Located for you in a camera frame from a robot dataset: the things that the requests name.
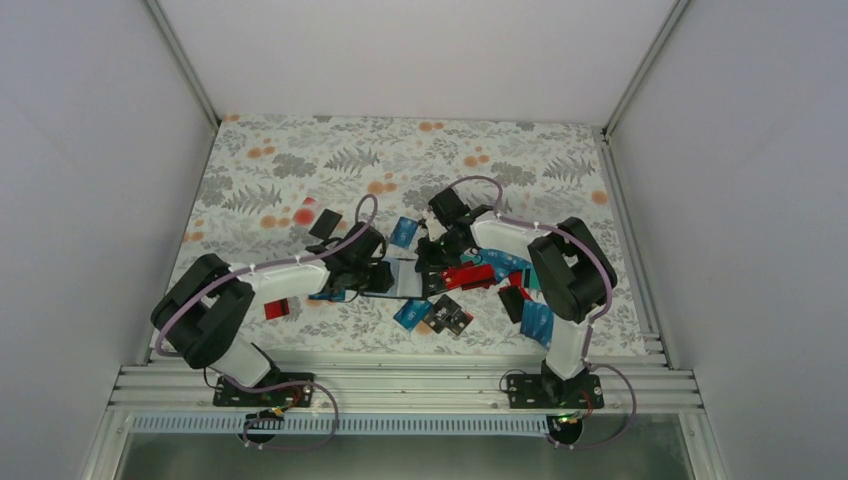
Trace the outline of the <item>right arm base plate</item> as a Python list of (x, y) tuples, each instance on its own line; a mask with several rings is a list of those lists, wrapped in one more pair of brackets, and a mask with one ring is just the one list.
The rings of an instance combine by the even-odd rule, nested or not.
[(512, 409), (601, 409), (603, 389), (597, 375), (557, 380), (541, 374), (513, 373), (506, 376), (504, 389)]

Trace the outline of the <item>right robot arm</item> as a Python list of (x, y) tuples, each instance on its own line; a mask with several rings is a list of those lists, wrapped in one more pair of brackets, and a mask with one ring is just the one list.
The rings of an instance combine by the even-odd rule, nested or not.
[(461, 265), (470, 249), (491, 249), (528, 261), (552, 310), (552, 339), (543, 362), (544, 399), (565, 407), (580, 393), (578, 374), (588, 366), (594, 321), (610, 307), (614, 269), (579, 219), (557, 226), (510, 218), (495, 207), (476, 208), (446, 188), (428, 202), (428, 220), (444, 232), (418, 241), (416, 270), (441, 272)]

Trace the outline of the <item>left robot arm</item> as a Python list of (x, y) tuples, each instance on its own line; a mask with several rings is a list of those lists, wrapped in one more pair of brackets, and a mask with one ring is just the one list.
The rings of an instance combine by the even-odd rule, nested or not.
[(255, 405), (278, 391), (272, 361), (239, 330), (255, 307), (277, 309), (294, 297), (388, 290), (393, 279), (376, 253), (385, 237), (365, 222), (332, 247), (314, 245), (300, 255), (259, 265), (233, 266), (216, 254), (199, 257), (154, 307), (159, 354), (169, 344), (193, 369), (212, 369)]

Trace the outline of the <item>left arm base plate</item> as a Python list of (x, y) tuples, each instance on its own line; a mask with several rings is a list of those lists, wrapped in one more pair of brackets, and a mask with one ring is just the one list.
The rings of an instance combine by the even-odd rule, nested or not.
[(255, 388), (276, 385), (278, 383), (300, 381), (299, 385), (287, 388), (277, 388), (272, 391), (251, 393), (233, 385), (228, 380), (218, 380), (212, 400), (215, 407), (244, 407), (256, 409), (270, 409), (276, 407), (288, 408), (291, 406), (309, 407), (312, 399), (312, 388), (305, 382), (315, 380), (315, 375), (306, 372), (284, 372), (278, 378), (264, 380)]

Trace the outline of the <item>black card holder wallet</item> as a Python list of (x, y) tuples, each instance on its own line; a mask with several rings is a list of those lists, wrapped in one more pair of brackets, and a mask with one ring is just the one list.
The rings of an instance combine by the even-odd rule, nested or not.
[(366, 297), (388, 299), (425, 298), (425, 278), (416, 270), (416, 261), (405, 258), (386, 258), (370, 271), (361, 294)]

